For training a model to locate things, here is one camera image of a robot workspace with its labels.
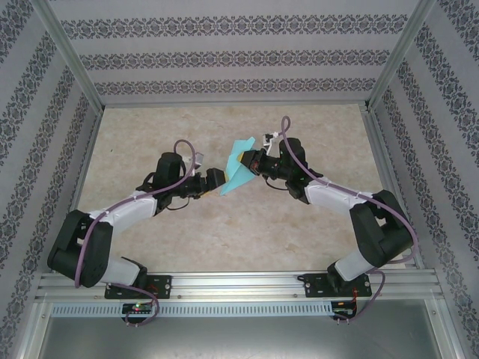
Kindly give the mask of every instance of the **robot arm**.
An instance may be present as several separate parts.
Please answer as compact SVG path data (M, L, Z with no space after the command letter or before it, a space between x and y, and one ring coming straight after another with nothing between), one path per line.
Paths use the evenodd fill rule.
M310 169L309 171L320 177L324 183L312 180L293 160L284 140L279 144L280 156L268 156L270 142L274 137L277 135L265 135L263 142L269 142L269 146L266 146L268 150L246 151L242 155L241 163L257 176L285 180L290 195L303 203L324 206L351 217L358 249L328 267L328 282L336 292L352 286L358 276L385 265L412 246L409 231L389 212L330 186L332 182L329 179ZM289 138L288 141L296 157L308 168L301 142L297 138ZM391 192L382 190L376 194L362 194L384 203L404 217ZM379 224L378 220L385 220L385 223Z
M127 258L110 255L112 238L139 221L158 215L171 204L173 197L198 199L203 194L223 185L225 174L217 168L207 170L206 177L197 172L181 185L154 196L142 195L170 186L182 177L180 170L186 172L182 157L176 153L163 153L156 171L148 174L144 182L129 196L135 200L125 203L108 212L94 227L83 261L80 284L91 287L102 283L119 283L126 286L144 288L147 281L147 269L140 263ZM47 264L68 278L75 278L82 244L92 222L105 210L84 213L79 210L70 212L50 251Z

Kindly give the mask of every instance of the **ventilated metal strip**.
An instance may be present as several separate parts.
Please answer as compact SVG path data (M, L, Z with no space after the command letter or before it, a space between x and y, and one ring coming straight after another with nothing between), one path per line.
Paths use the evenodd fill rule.
M53 318L107 318L121 316L121 303L56 303ZM161 303L159 317L331 316L330 301L272 303ZM131 317L148 315L132 314Z

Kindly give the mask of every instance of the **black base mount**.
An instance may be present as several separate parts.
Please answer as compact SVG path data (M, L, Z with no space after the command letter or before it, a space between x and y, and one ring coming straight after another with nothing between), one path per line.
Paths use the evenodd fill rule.
M367 274L362 274L354 280L347 282L347 286L335 289L328 281L327 273L306 273L298 276L298 280L305 284L306 298L338 298L371 297L371 285Z
M144 290L158 299L169 299L171 294L171 275L148 275ZM105 299L150 299L148 295L118 286L107 285Z

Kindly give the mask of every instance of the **beige floor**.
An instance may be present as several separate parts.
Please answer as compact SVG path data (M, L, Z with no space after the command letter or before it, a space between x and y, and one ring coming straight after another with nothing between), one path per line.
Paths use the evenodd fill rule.
M224 169L235 139L254 136L259 147L285 114L311 168L358 190L382 188L357 105L107 109L79 208L101 209L131 194L178 138L205 155L204 171ZM189 155L188 148L180 153ZM141 222L113 241L112 253L150 271L281 271L325 269L355 248L349 218L300 203L258 177L224 197L217 190Z

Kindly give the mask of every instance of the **enclosure wall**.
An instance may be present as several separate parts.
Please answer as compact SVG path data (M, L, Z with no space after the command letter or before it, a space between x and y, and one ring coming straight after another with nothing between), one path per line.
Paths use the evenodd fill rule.
M51 1L107 105L366 100L417 0Z
M7 358L98 119L31 4L2 1L0 11L0 358Z
M374 109L421 254L479 356L479 1L438 1Z

